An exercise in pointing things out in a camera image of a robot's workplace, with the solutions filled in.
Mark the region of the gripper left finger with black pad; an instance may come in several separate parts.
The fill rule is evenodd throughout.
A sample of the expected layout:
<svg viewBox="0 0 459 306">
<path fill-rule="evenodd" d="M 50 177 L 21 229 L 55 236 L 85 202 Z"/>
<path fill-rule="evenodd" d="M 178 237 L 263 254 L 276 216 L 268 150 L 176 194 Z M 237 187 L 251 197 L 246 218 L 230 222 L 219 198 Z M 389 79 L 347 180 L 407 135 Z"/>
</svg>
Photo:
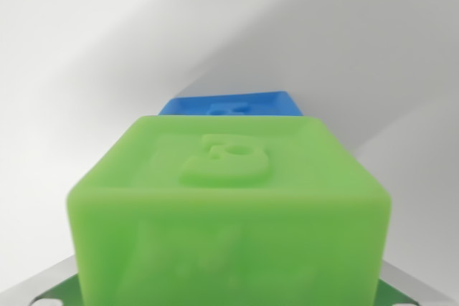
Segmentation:
<svg viewBox="0 0 459 306">
<path fill-rule="evenodd" d="M 1 305 L 83 305 L 71 256 L 1 293 Z"/>
</svg>

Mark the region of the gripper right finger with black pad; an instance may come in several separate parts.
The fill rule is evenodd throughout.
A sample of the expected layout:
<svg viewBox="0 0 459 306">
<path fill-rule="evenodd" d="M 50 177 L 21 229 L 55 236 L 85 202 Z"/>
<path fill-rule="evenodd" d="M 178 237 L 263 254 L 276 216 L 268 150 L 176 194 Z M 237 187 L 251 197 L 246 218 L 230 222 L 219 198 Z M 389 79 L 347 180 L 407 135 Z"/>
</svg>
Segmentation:
<svg viewBox="0 0 459 306">
<path fill-rule="evenodd" d="M 458 305 L 458 301 L 383 261 L 376 305 Z"/>
</svg>

